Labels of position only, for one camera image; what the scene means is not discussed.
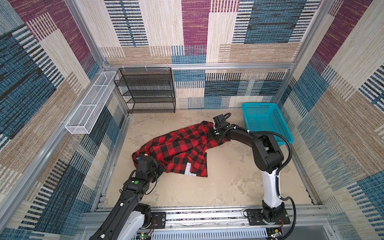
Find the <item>red black plaid shirt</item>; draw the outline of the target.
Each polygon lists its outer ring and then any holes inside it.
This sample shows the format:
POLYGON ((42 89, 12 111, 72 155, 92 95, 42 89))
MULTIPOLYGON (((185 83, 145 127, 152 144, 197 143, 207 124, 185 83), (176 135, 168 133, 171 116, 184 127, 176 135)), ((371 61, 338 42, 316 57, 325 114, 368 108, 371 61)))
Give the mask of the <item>red black plaid shirt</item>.
POLYGON ((206 151, 230 141, 229 138, 211 138, 209 132, 213 126, 212 122, 202 121, 150 140, 132 154, 135 167, 138 166, 139 155, 147 154, 159 161, 166 173, 185 174, 190 164, 191 174, 207 177, 206 151))

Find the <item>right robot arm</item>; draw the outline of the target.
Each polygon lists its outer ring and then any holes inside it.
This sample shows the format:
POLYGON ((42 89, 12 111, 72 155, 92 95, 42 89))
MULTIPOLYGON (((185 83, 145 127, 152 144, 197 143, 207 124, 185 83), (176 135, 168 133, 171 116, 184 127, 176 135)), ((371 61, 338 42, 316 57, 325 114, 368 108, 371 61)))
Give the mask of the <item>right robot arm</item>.
POLYGON ((255 165, 262 172, 264 185, 264 198, 261 213, 266 224, 273 224, 285 215, 284 201, 281 195, 280 171, 287 165, 280 145, 276 137, 283 136, 270 132, 251 132, 235 124, 214 123, 210 131, 210 137, 215 140, 229 139, 238 141, 251 147, 255 165))

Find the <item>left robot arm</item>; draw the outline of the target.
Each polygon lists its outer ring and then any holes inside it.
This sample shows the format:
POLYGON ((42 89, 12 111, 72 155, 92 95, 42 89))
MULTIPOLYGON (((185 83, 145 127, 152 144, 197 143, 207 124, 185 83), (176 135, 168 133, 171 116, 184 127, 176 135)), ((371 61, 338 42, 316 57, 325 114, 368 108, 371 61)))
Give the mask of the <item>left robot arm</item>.
POLYGON ((91 240, 131 240, 140 228, 151 224, 151 207, 140 201, 164 167, 148 155, 139 155, 137 160, 137 169, 124 183, 117 203, 91 240))

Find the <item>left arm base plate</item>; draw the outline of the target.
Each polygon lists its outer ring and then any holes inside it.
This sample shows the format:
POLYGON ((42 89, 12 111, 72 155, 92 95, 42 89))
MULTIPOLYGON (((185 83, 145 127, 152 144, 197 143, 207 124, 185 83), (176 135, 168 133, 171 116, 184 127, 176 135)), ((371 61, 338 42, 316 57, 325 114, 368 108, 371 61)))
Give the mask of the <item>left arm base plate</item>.
POLYGON ((150 229, 164 229, 166 227, 167 213, 166 212, 152 212, 150 229))

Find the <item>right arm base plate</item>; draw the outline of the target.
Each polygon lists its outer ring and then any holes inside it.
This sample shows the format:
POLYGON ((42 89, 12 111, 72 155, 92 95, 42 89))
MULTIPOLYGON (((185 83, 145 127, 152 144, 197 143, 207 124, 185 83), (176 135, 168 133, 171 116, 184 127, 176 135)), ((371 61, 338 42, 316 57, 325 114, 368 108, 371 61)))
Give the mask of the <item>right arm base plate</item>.
POLYGON ((243 212, 250 226, 289 225, 291 219, 285 209, 245 209, 243 212))

